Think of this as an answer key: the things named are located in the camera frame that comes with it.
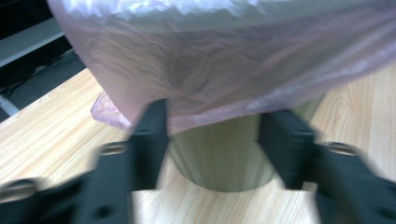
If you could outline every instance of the wood grain surface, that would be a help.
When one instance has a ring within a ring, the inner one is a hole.
[[[48,186],[91,168],[95,149],[127,132],[95,122],[102,89],[88,70],[0,124],[0,184],[32,176]],[[321,140],[362,148],[368,162],[396,180],[396,65],[329,92],[312,118]],[[250,191],[198,187],[165,160],[160,189],[133,193],[137,223],[318,223],[311,192],[286,191],[279,179]]]

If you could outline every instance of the cylindrical bin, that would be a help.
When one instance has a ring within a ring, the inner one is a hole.
[[[260,116],[245,116],[176,133],[170,155],[191,182],[223,192],[258,188],[275,170],[257,143]]]

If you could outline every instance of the translucent pink plastic bag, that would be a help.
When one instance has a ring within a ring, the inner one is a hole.
[[[96,120],[116,128],[127,129],[132,126],[131,122],[116,108],[105,91],[100,93],[92,106],[91,113]]]
[[[396,58],[396,1],[49,5],[122,114],[168,98],[171,132],[290,108]]]

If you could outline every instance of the wooden table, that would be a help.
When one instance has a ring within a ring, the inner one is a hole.
[[[95,149],[125,138],[92,119],[102,91],[89,70],[0,124],[0,184],[42,176],[46,187],[91,167]],[[312,119],[322,140],[363,148],[381,175],[396,180],[396,65],[329,92]],[[134,192],[138,223],[317,223],[310,192],[278,179],[259,189],[220,193],[184,178],[166,159],[161,189]]]

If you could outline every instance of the plastic bag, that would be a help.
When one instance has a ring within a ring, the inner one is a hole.
[[[132,124],[169,99],[179,132],[290,108],[396,58],[396,1],[49,0]]]
[[[100,93],[93,104],[91,113],[94,119],[120,129],[128,129],[131,122],[117,109],[105,91]]]

